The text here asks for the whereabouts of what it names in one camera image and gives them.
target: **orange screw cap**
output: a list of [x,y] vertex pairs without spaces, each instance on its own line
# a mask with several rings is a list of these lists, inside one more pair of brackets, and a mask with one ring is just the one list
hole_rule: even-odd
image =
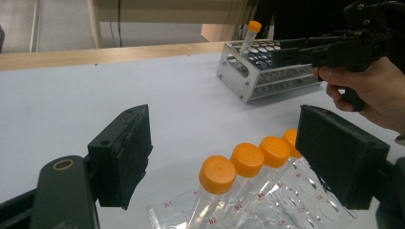
[[233,150],[230,160],[239,176],[255,177],[262,169],[265,157],[259,147],[250,143],[241,143]]
[[294,158],[301,158],[300,152],[295,149],[295,141],[297,140],[297,129],[289,129],[283,134],[283,140],[287,143],[291,156]]
[[285,141],[277,136],[267,136],[260,143],[259,147],[265,156],[265,165],[272,168],[279,168],[289,158],[289,147]]
[[227,193],[235,181],[236,171],[232,162],[224,156],[210,156],[200,169],[200,185],[210,194]]
[[260,29],[262,28],[262,24],[260,24],[260,22],[257,22],[257,21],[249,21],[247,28],[250,31],[259,32]]

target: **orange cap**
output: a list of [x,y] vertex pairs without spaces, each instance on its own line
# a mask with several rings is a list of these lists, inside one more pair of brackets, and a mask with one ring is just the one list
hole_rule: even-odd
[[259,147],[250,143],[241,143],[233,150],[230,161],[239,176],[255,177],[262,169],[265,157]]
[[291,156],[295,158],[301,158],[300,152],[295,149],[295,141],[297,139],[297,129],[289,129],[283,134],[283,140],[287,143]]
[[232,162],[223,156],[210,156],[202,164],[200,185],[210,194],[227,193],[235,181],[236,171]]
[[257,21],[249,21],[247,28],[250,31],[259,32],[260,29],[262,28],[262,24],[260,24],[260,22],[257,22]]
[[265,156],[265,165],[279,168],[289,157],[289,147],[277,136],[267,136],[260,143],[260,149]]

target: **human hand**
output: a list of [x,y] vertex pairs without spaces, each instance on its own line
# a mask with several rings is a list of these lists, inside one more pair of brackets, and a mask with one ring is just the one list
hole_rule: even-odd
[[328,82],[327,94],[337,109],[353,110],[352,104],[339,92],[345,87],[352,88],[365,102],[359,112],[361,115],[383,128],[405,135],[405,75],[387,57],[373,62],[363,73],[321,67],[314,69],[313,74]]

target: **plastic tube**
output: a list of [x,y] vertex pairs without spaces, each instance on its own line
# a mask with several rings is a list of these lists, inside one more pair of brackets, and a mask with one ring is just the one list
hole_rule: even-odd
[[242,44],[239,54],[244,58],[247,58],[249,55],[249,49],[251,48],[254,39],[256,38],[257,32],[262,28],[262,24],[257,21],[250,21],[247,25],[247,32],[245,36],[244,43]]
[[236,179],[231,190],[224,197],[224,211],[221,221],[230,227],[236,227],[240,218],[238,212],[244,210],[242,202],[254,178],[259,174],[265,162],[262,151],[250,143],[241,143],[235,147],[230,158],[236,169]]
[[232,187],[235,177],[235,167],[229,159],[211,156],[204,161],[199,173],[200,187],[187,229],[206,228],[219,201]]
[[277,175],[276,170],[282,167],[289,157],[288,145],[277,136],[265,137],[259,148],[265,157],[265,164],[258,176],[254,178],[248,196],[244,198],[243,206],[246,209],[253,207],[257,201],[265,197],[265,189],[274,185],[273,177]]

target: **white table surface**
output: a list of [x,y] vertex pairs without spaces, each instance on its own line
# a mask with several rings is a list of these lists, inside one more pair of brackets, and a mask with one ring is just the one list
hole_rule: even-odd
[[[241,102],[216,76],[220,53],[112,64],[0,72],[0,202],[36,187],[40,169],[88,143],[122,111],[148,104],[154,149],[127,211],[97,207],[101,228],[144,228],[146,207],[198,186],[203,160],[242,142],[296,128],[300,105],[331,110],[404,156],[396,133],[341,113],[325,85]],[[376,228],[373,201],[350,228]]]

